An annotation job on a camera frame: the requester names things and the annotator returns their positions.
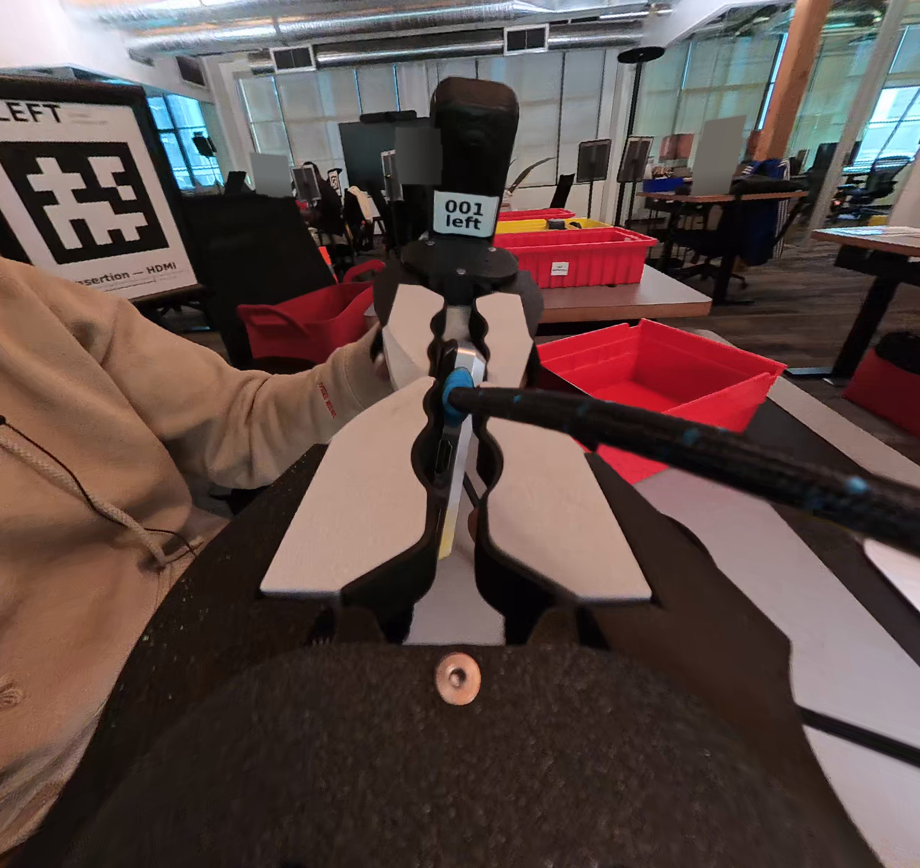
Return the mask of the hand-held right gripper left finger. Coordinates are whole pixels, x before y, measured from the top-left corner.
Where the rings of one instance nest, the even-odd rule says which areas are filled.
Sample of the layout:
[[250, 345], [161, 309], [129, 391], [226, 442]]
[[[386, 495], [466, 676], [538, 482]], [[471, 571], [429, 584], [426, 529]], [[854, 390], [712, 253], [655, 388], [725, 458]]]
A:
[[260, 584], [266, 596], [418, 602], [431, 588], [439, 504], [421, 461], [423, 377], [375, 403], [322, 452]]

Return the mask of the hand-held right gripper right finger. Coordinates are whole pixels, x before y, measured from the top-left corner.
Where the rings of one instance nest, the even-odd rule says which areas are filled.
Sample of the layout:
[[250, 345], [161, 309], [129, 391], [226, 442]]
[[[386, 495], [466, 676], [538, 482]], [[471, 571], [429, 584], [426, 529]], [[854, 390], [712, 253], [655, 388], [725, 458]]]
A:
[[563, 598], [587, 605], [650, 600], [588, 453], [573, 438], [489, 418], [482, 445], [497, 464], [479, 513], [482, 548]]

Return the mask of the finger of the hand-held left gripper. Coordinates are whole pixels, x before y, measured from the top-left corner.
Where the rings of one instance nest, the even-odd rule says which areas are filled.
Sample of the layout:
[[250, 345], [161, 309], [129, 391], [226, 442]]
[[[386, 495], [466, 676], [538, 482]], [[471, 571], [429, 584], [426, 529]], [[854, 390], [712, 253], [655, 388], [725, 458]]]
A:
[[485, 384], [520, 388], [534, 346], [523, 300], [514, 293], [490, 293], [476, 300], [477, 316], [485, 323], [482, 343], [488, 351]]
[[399, 284], [382, 325], [386, 368], [395, 391], [431, 377], [432, 322], [443, 312], [443, 297], [420, 285]]

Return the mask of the red plastic bin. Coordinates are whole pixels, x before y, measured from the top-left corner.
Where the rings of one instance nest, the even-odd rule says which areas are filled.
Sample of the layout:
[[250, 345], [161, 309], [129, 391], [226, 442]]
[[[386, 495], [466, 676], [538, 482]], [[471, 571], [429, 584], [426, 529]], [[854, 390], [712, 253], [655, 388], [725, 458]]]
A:
[[786, 366], [640, 320], [537, 346], [541, 368], [594, 399], [745, 431]]

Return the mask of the person's left forearm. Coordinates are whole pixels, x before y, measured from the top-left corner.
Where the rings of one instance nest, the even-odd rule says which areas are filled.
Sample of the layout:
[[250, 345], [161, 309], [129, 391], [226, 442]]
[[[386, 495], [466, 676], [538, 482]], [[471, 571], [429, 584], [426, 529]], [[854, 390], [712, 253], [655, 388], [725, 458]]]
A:
[[176, 414], [163, 442], [178, 468], [231, 489], [255, 489], [325, 445], [351, 420], [394, 392], [375, 324], [323, 364], [293, 375], [218, 373]]

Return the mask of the red plastic basket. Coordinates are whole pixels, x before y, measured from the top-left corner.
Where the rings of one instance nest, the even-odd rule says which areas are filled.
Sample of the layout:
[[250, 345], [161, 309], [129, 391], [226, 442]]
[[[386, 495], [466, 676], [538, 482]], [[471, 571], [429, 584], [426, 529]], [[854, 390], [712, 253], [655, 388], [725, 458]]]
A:
[[384, 268], [385, 262], [371, 260], [352, 266], [339, 283], [282, 303], [239, 305], [236, 313], [253, 358], [321, 364], [339, 347], [358, 341], [367, 331], [374, 279]]

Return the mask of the yellow plastic bin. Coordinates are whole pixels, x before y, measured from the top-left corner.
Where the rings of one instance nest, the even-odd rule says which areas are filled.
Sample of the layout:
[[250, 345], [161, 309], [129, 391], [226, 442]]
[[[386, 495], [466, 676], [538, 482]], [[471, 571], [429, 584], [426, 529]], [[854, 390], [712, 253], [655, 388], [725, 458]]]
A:
[[563, 230], [608, 230], [613, 226], [593, 218], [527, 218], [507, 219], [498, 222], [496, 235], [526, 234]]

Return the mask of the red ribbed storage bin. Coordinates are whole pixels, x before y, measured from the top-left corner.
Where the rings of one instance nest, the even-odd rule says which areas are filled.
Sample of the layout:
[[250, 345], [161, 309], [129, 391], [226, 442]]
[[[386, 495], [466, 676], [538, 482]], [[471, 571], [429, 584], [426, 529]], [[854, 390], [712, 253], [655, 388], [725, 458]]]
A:
[[656, 242], [617, 227], [512, 232], [494, 239], [545, 289], [638, 284]]

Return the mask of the brown top table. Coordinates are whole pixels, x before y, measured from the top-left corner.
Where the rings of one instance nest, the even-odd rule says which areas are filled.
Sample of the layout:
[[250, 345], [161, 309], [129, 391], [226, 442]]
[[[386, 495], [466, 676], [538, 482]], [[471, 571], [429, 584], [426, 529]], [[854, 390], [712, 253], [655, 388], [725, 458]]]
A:
[[636, 284], [543, 291], [541, 323], [629, 322], [705, 317], [712, 299], [646, 265]]

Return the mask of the wooden top office desk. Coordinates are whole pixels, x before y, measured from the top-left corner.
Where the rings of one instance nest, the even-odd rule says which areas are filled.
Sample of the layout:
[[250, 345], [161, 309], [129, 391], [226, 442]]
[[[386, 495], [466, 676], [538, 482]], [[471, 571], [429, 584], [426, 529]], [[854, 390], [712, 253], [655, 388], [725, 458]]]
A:
[[752, 175], [723, 195], [643, 191], [638, 194], [652, 211], [669, 214], [656, 268], [670, 270], [674, 248], [690, 249], [697, 262], [677, 271], [681, 280], [696, 276], [714, 280], [712, 304], [748, 305], [748, 299], [728, 299], [737, 259], [768, 261], [786, 236], [789, 226], [804, 206], [808, 192], [786, 180]]
[[842, 386], [852, 378], [901, 286], [919, 287], [919, 230], [877, 226], [820, 229], [811, 238], [837, 246], [834, 265], [869, 276], [872, 284], [831, 367], [787, 368], [788, 379], [825, 379]]

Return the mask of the person in beige hoodie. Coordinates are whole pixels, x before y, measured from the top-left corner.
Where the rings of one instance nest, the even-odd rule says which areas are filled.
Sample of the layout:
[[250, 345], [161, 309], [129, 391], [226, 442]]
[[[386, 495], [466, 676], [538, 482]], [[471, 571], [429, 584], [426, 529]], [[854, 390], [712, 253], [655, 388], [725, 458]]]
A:
[[125, 299], [2, 259], [2, 862], [73, 775], [133, 644], [222, 524], [181, 442], [236, 370]]

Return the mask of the red bag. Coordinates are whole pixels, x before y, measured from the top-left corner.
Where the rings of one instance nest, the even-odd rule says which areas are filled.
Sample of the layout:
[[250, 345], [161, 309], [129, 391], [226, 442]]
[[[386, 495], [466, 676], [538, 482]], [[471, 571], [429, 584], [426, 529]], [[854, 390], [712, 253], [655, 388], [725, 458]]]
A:
[[919, 335], [883, 335], [861, 359], [843, 397], [919, 437]]

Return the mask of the black white tag sign board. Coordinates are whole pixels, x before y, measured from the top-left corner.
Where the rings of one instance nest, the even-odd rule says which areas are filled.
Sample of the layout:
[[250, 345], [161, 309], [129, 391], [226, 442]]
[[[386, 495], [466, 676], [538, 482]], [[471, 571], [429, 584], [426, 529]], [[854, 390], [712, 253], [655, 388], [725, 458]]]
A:
[[203, 290], [138, 85], [2, 76], [1, 234], [7, 260], [137, 305]]

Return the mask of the wooden column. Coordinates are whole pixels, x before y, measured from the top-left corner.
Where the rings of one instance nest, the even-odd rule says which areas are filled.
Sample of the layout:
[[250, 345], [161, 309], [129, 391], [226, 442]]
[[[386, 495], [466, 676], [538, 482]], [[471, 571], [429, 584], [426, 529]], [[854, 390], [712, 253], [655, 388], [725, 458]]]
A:
[[757, 161], [783, 159], [807, 90], [833, 0], [797, 0], [774, 90], [753, 152]]

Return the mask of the black office chair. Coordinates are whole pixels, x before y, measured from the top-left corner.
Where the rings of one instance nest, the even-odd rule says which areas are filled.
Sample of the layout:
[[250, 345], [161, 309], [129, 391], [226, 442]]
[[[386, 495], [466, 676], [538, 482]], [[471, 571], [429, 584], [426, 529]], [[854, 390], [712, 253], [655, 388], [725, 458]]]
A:
[[879, 216], [885, 207], [879, 202], [891, 196], [897, 179], [910, 163], [907, 156], [886, 156], [873, 161], [860, 181], [854, 177], [840, 184], [834, 194], [830, 209], [830, 219], [836, 222], [841, 218], [855, 220]]

